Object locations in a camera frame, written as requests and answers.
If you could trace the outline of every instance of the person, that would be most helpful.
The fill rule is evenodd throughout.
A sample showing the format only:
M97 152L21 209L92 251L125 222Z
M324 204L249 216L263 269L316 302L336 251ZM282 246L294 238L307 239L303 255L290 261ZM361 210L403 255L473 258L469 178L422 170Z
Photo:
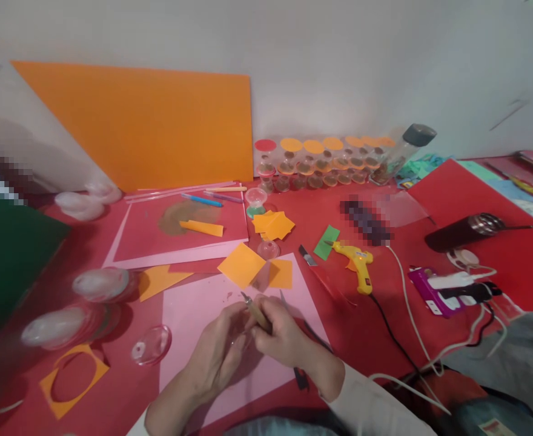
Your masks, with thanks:
M256 349L289 368L302 368L347 434L435 434L381 386L305 335L280 300L259 296L254 302L273 324L271 335L257 325L250 328ZM180 435L192 413L228 386L246 346L246 336L239 335L228 348L230 331L245 313L248 313L246 305L235 303L208 324L189 362L149 405L128 436ZM242 424L227 433L336 434L329 428L268 417Z

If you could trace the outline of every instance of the gray bottle cap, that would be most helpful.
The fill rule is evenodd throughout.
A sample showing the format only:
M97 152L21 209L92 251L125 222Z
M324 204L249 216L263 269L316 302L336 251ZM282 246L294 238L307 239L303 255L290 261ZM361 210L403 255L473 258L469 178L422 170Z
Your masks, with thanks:
M412 124L402 135L404 141L416 147L424 147L436 136L436 131L424 124Z

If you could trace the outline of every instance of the white sleeve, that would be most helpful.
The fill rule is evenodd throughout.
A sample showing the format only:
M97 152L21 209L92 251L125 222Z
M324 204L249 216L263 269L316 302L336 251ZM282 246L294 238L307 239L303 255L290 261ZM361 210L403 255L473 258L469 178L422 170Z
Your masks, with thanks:
M354 435L436 435L380 385L344 363L345 379L329 408Z
M127 436L149 436L147 430L145 429L145 414L147 413L147 408L141 414L139 419L135 421L131 430L127 433Z

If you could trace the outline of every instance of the person's left hand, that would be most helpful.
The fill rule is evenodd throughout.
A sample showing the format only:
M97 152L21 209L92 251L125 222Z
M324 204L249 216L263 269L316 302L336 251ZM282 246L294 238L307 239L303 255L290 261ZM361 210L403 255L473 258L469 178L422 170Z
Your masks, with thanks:
M182 371L199 404L220 394L238 368L247 345L247 335L242 333L252 324L246 310L243 302L227 306L202 331Z

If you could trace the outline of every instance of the yellow glue gun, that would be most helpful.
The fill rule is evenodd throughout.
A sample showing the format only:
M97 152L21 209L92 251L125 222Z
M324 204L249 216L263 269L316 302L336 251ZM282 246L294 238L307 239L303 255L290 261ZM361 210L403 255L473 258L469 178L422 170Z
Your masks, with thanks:
M369 251L362 251L361 248L352 245L341 245L338 241L325 241L325 243L331 245L339 254L343 254L351 259L357 269L357 281L359 284L357 292L370 295L371 279L369 278L368 267L366 265L374 261L374 256Z

